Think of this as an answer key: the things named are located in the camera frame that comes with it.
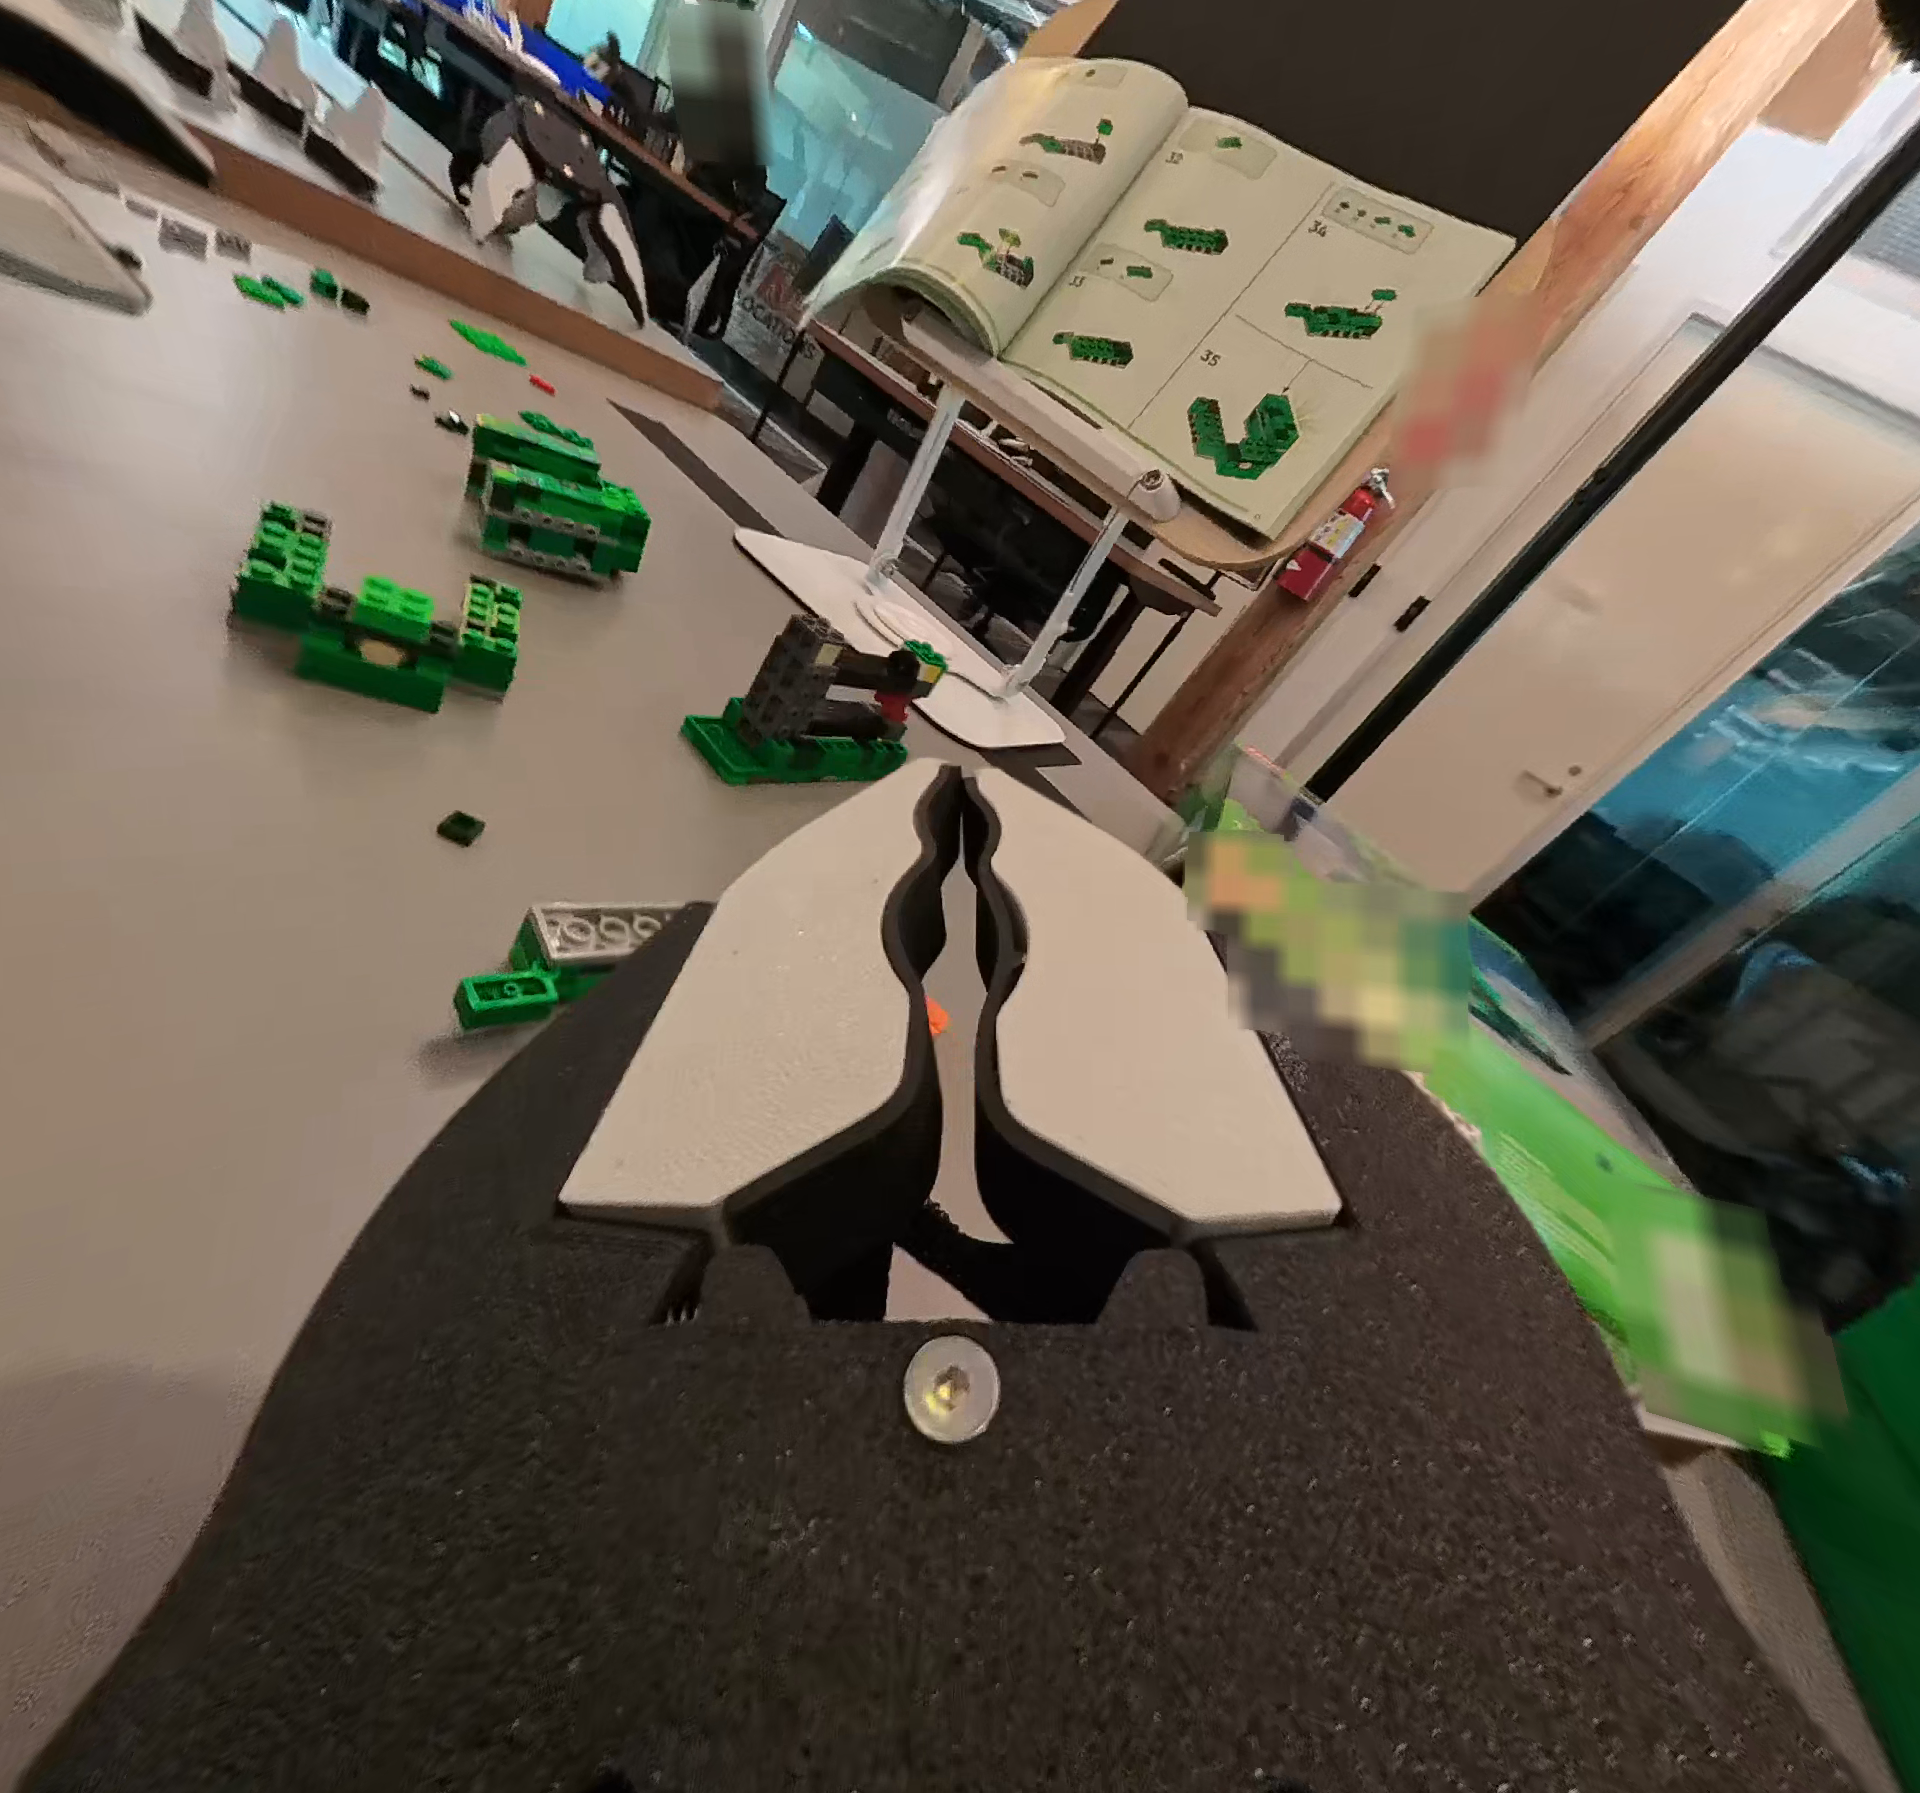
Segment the scattered small loose bricks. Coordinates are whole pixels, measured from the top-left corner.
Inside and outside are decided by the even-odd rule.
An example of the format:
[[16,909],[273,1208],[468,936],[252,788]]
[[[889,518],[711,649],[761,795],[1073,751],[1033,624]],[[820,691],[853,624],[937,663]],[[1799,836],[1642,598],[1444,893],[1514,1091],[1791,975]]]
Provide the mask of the scattered small loose bricks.
[[[152,225],[157,249],[221,265],[232,290],[252,306],[287,318],[307,312],[314,318],[369,320],[375,312],[369,293],[351,286],[321,265],[307,267],[298,280],[283,279],[264,258],[265,249],[254,246],[242,231],[221,227],[203,214],[175,211],[141,194],[123,194],[118,201],[132,220]],[[513,366],[531,388],[547,397],[555,392],[551,380],[527,366],[510,340],[490,329],[464,318],[446,318],[441,338],[462,340],[462,357],[468,363],[487,357]]]

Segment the white book stand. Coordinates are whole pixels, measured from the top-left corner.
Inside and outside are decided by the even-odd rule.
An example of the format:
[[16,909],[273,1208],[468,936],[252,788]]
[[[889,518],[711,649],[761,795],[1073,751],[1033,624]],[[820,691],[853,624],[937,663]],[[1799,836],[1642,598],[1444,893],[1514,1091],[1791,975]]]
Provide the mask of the white book stand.
[[[870,553],[855,558],[776,536],[741,536],[738,544],[853,646],[879,652],[918,639],[945,655],[947,673],[921,711],[950,740],[972,749],[1033,749],[1064,740],[1062,728],[1040,723],[1033,681],[1044,656],[1066,637],[1077,604],[1127,527],[1143,529],[1148,561],[1173,563],[1214,585],[1237,576],[1258,579],[1291,550],[1284,538],[1249,536],[1223,519],[1151,466],[1144,451],[1100,431],[1067,403],[977,352],[924,303],[899,293],[872,293],[862,307],[884,340],[922,366],[933,382],[931,425],[908,462]],[[1093,510],[1101,514],[1093,544],[1013,667],[971,641],[955,621],[924,607],[899,576],[909,527],[924,508],[947,436],[963,416],[1007,445],[1016,460],[1042,462],[1051,480],[1082,486]]]

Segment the wooden pillar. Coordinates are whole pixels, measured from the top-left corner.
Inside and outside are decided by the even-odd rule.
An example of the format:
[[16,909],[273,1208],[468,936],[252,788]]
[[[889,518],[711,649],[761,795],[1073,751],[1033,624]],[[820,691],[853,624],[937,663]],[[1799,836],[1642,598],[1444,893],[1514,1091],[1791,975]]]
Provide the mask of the wooden pillar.
[[[1493,276],[1475,331],[1501,329],[1510,403],[1618,285],[1635,258],[1866,0],[1748,0],[1650,102],[1563,210]],[[1263,588],[1173,691],[1135,749],[1131,772],[1176,803],[1286,679],[1291,661],[1332,624],[1390,543],[1427,521],[1438,482],[1399,486],[1324,590],[1301,601]]]

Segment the green fabric bag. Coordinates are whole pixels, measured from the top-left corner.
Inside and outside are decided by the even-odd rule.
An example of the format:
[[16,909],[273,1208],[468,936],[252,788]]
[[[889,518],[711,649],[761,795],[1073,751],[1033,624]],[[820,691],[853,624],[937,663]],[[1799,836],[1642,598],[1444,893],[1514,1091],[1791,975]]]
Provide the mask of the green fabric bag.
[[1917,1285],[1837,1336],[1842,1410],[1764,1478],[1860,1704],[1917,1787]]

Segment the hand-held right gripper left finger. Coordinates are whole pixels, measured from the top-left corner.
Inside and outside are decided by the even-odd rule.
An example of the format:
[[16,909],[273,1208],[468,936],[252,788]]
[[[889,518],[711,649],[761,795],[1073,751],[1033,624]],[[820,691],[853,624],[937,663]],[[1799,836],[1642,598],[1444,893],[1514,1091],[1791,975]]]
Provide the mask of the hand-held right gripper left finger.
[[962,806],[955,767],[911,761],[723,893],[559,1191],[564,1216],[761,1246],[795,1285],[894,1244],[942,1164],[924,973]]

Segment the green U-shaped brick assembly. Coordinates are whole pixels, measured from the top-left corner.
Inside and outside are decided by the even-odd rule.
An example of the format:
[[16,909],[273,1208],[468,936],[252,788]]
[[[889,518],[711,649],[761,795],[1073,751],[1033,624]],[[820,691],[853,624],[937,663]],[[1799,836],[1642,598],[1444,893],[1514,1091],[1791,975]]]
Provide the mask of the green U-shaped brick assembly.
[[334,691],[436,715],[448,690],[505,699],[520,667],[522,593],[469,576],[458,607],[387,576],[329,576],[333,521],[265,503],[229,593],[229,620],[293,643],[293,673]]

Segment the green and grey brick assembly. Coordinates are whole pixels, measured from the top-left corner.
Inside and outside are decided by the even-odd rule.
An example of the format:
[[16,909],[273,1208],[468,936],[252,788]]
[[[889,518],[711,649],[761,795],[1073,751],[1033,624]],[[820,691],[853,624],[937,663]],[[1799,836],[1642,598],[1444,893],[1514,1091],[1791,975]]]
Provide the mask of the green and grey brick assembly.
[[480,413],[468,427],[466,497],[477,549],[583,584],[639,569],[651,514],[613,482],[588,435],[547,413]]

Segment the red fire extinguisher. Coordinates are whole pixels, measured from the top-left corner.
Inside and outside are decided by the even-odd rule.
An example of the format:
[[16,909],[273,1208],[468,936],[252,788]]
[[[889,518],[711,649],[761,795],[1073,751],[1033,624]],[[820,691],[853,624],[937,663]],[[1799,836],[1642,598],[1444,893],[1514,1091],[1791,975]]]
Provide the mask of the red fire extinguisher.
[[1372,467],[1348,497],[1306,533],[1284,561],[1280,590],[1301,602],[1313,601],[1335,568],[1357,549],[1374,519],[1395,508],[1387,467]]

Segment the brick instruction booklet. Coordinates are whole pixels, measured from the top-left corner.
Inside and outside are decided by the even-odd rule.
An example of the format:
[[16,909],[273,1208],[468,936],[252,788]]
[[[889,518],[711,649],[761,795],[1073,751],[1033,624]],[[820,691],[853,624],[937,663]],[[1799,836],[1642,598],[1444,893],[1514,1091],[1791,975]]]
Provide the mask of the brick instruction booklet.
[[1136,60],[1023,58],[937,123],[815,301],[915,295],[1277,536],[1513,248]]

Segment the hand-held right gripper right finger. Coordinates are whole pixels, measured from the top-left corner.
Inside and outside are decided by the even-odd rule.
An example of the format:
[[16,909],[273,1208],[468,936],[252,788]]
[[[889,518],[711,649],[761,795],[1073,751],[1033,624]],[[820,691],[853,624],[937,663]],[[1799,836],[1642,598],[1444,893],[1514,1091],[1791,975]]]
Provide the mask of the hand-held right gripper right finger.
[[1332,1227],[1332,1174],[1171,879],[994,768],[963,852],[972,1164],[1007,1242],[1106,1285],[1147,1249]]

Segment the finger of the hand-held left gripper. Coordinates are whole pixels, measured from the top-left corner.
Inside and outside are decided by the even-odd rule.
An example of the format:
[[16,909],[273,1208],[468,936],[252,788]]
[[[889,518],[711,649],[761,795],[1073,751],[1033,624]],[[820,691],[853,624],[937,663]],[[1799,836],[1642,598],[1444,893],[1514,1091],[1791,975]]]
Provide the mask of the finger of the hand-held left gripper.
[[1,161],[1,279],[125,318],[152,307],[140,275],[37,174]]

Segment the grey studded plate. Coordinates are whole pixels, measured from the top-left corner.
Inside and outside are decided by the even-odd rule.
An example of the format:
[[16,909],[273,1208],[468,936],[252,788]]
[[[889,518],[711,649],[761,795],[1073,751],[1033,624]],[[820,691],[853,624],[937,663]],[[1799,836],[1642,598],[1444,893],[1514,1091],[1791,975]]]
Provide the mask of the grey studded plate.
[[682,911],[682,901],[547,899],[522,924],[544,969],[601,969],[638,953]]

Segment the dark grey brick assembly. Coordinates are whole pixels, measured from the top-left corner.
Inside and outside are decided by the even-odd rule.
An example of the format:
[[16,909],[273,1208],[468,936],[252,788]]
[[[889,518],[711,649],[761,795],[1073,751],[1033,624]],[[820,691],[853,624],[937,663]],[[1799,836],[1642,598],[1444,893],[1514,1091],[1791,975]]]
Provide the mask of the dark grey brick assembly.
[[820,615],[792,615],[746,693],[685,715],[680,738],[732,788],[868,783],[905,764],[908,712],[945,673],[926,641],[872,652]]

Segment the blue storage bins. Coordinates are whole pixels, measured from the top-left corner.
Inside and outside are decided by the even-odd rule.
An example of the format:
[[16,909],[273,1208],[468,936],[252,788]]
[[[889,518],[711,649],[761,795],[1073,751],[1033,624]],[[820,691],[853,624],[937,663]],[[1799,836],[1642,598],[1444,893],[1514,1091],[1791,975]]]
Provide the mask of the blue storage bins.
[[488,51],[495,63],[557,88],[564,97],[585,99],[596,108],[609,103],[609,90],[583,63],[548,39],[540,30],[524,27],[513,17],[480,0],[401,0],[430,21],[453,30]]

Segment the cardboard box red letters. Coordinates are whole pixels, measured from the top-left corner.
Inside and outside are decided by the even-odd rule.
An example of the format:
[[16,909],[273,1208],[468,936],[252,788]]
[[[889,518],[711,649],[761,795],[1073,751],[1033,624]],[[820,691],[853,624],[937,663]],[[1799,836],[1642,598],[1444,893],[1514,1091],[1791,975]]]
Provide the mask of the cardboard box red letters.
[[734,290],[726,347],[754,372],[775,379],[793,348],[807,310],[801,271],[808,249],[784,231],[756,248]]

